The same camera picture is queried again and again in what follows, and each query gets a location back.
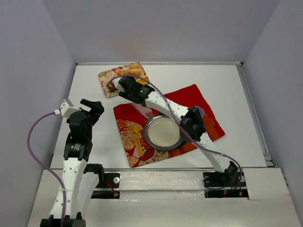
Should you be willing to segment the large orange-glazed bread roll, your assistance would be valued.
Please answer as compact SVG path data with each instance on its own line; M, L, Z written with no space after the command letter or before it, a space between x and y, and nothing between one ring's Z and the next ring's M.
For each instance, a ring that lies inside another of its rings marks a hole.
M125 71L125 70L120 70L120 71L118 71L117 72L117 75L118 76L123 76L123 75L127 75L128 73L127 73L127 71Z

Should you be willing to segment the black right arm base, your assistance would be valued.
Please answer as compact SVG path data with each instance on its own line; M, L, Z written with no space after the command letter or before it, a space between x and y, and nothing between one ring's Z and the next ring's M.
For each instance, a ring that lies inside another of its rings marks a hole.
M233 179L224 179L218 172L204 172L202 185L205 198L248 198L244 173L238 171Z

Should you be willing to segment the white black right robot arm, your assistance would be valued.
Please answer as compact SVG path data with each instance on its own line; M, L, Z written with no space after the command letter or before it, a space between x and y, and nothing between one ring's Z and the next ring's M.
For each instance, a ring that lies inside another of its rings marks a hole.
M112 84L118 89L119 95L133 103L142 104L155 109L174 119L178 124L181 135L185 140L195 144L212 164L218 173L219 180L231 182L243 170L234 158L217 151L206 132L200 108L197 106L185 107L167 99L162 92L151 82L142 85L135 79L136 76L123 75L112 79Z

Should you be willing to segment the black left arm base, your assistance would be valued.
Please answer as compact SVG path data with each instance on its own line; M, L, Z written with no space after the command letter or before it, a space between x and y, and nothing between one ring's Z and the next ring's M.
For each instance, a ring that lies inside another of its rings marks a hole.
M54 218L50 215L49 218L41 220L40 227L85 227L86 221L82 218L81 212L76 214L76 218L70 218L66 215L64 219Z

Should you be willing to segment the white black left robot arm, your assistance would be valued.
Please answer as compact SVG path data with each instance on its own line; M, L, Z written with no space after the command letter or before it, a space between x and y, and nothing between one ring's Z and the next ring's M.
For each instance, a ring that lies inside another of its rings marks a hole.
M67 136L63 153L63 185L59 188L53 208L52 218L68 216L76 219L84 214L97 184L104 179L101 164L89 164L92 150L92 127L104 112L100 101L82 99L80 103L90 110L75 107L65 99L55 114L67 119L70 132Z

